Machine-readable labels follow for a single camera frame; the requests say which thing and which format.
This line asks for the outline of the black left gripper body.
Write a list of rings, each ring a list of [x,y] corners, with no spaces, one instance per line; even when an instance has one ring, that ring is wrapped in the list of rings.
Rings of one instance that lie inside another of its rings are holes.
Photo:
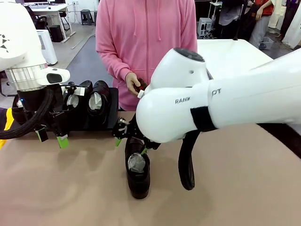
[[[14,128],[25,124],[29,119],[33,117],[36,111],[27,111],[23,107],[13,105],[12,116],[16,122],[14,122]],[[48,113],[38,122],[33,129],[59,129],[59,124],[55,121],[58,110],[55,104],[52,104]]]

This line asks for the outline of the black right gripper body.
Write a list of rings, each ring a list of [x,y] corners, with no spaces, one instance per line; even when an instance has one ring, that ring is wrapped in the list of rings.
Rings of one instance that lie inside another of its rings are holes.
[[[140,131],[135,116],[132,117],[128,124],[128,138],[132,137],[150,142],[150,140]]]

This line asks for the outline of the person's right hand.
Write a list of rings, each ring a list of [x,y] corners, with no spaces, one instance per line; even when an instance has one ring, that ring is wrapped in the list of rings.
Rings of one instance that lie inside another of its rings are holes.
[[[137,96],[138,92],[136,91],[135,87],[140,87],[140,82],[135,73],[129,72],[125,77],[125,82],[127,84],[127,89],[133,95]]]

